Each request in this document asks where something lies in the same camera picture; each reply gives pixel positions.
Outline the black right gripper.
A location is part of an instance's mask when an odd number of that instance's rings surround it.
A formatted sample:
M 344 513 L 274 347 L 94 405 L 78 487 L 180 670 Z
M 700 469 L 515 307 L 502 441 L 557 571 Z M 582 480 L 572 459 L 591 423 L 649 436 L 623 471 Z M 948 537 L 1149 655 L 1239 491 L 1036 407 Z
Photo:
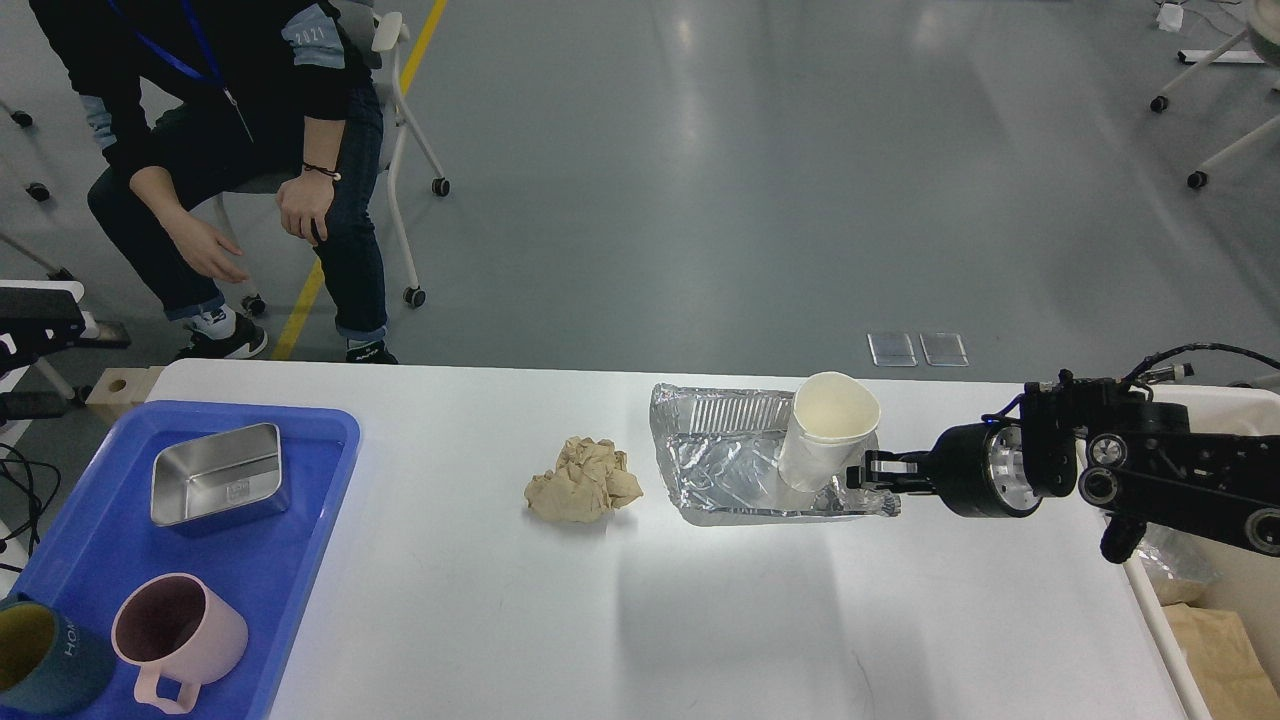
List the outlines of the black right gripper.
M 1028 518 L 1042 498 L 1025 474 L 1021 428 L 975 423 L 947 429 L 929 451 L 865 450 L 846 468 L 849 489 L 938 495 L 963 518 Z

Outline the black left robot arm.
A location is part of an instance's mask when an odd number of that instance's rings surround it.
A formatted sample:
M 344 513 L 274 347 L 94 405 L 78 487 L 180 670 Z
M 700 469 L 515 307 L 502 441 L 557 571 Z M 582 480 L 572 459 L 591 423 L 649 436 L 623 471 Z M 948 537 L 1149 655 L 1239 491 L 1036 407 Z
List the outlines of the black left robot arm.
M 127 348 L 131 336 L 119 322 L 99 322 L 83 311 L 76 292 L 58 281 L 4 281 L 1 290 L 1 369 L 4 374 L 36 366 L 52 391 L 4 391 L 1 423 L 63 416 L 84 406 L 90 386 L 70 386 L 46 356 L 73 348 Z

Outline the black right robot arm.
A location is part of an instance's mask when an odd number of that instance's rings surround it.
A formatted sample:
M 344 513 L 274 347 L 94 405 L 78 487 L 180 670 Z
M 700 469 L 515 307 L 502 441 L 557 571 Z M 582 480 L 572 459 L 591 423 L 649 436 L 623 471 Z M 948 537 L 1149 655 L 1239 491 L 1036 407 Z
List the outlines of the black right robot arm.
M 1102 556 L 1125 562 L 1149 524 L 1275 557 L 1277 437 L 1202 433 L 1187 406 L 1158 401 L 1161 364 L 1194 351 L 1274 357 L 1216 342 L 1151 354 L 1121 377 L 1061 370 L 1027 383 L 997 413 L 951 427 L 932 448 L 868 450 L 846 468 L 850 489 L 932 495 L 963 518 L 1030 516 L 1047 497 L 1078 493 L 1105 514 Z

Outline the person's left hand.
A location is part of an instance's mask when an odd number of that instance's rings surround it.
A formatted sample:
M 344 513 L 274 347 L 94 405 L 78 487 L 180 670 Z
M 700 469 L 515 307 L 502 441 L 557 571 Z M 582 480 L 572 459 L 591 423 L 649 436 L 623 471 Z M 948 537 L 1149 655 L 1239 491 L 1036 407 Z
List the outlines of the person's left hand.
M 287 234 L 317 247 L 328 238 L 326 214 L 335 199 L 337 182 L 317 170 L 302 170 L 276 191 L 280 224 Z

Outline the person's right hand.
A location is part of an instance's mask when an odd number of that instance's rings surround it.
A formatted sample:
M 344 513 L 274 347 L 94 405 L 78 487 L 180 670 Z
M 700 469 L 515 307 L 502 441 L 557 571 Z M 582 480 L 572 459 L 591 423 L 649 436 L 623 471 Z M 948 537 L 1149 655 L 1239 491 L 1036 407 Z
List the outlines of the person's right hand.
M 180 208 L 159 222 L 179 255 L 198 274 L 229 283 L 242 283 L 250 278 L 234 261 L 234 258 L 243 254 L 241 247 L 214 225 Z

